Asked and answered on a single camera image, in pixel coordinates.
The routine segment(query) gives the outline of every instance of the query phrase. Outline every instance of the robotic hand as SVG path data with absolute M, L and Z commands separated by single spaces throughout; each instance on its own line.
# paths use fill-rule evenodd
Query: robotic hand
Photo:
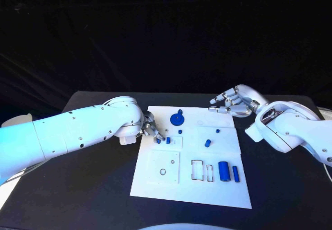
M 225 106 L 209 107 L 211 112 L 247 117 L 254 112 L 256 122 L 245 133 L 256 142 L 263 139 L 280 152 L 303 146 L 323 164 L 332 166 L 332 121 L 321 121 L 313 111 L 296 102 L 270 103 L 247 85 L 227 90 L 209 102 L 225 99 Z
M 120 144 L 147 135 L 165 140 L 150 112 L 123 96 L 101 105 L 0 128 L 0 185 L 20 170 L 32 170 L 51 158 L 85 148 L 114 135 Z

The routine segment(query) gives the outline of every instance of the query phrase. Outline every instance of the blue object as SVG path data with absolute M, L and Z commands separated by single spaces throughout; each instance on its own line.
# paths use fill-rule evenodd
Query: blue object
M 181 126 L 185 122 L 185 117 L 182 116 L 182 110 L 179 109 L 178 113 L 170 116 L 170 123 L 175 126 Z
M 209 144 L 211 144 L 211 140 L 207 140 L 205 147 L 209 147 Z
M 228 162 L 221 161 L 218 163 L 218 166 L 220 166 L 220 180 L 221 181 L 230 181 L 231 180 L 231 175 L 230 175 Z
M 235 180 L 235 182 L 240 182 L 237 166 L 232 167 L 232 174 L 234 174 L 234 180 Z

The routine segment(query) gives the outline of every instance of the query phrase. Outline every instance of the rectangular slot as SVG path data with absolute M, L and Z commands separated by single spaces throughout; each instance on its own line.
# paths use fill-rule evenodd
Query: rectangular slot
M 204 180 L 202 161 L 192 160 L 192 180 Z
M 207 176 L 208 176 L 208 182 L 214 182 L 214 169 L 212 165 L 207 165 Z

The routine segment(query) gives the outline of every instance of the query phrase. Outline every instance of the black curtain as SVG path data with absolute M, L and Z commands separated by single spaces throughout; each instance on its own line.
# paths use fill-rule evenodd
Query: black curtain
M 220 94 L 241 83 L 332 108 L 318 3 L 4 1 L 0 18 L 4 116 L 58 114 L 75 91 Z

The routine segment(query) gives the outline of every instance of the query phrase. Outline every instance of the black fabric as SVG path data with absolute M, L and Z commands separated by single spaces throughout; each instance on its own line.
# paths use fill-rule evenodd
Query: black fabric
M 64 112 L 121 95 L 134 97 L 143 110 L 149 105 L 207 107 L 214 97 L 77 92 Z M 308 97 L 269 95 L 267 99 L 299 102 L 319 114 Z M 234 118 L 253 209 L 130 196 L 140 140 L 121 146 L 113 137 L 56 157 L 20 179 L 0 210 L 0 226 L 134 230 L 157 224 L 198 223 L 232 229 L 332 229 L 332 183 L 322 163 L 302 147 L 284 154 L 266 141 L 254 143 L 244 132 L 253 121 L 254 116 Z
M 75 91 L 308 95 L 332 108 L 331 12 L 297 1 L 4 1 L 0 100 L 46 117 Z

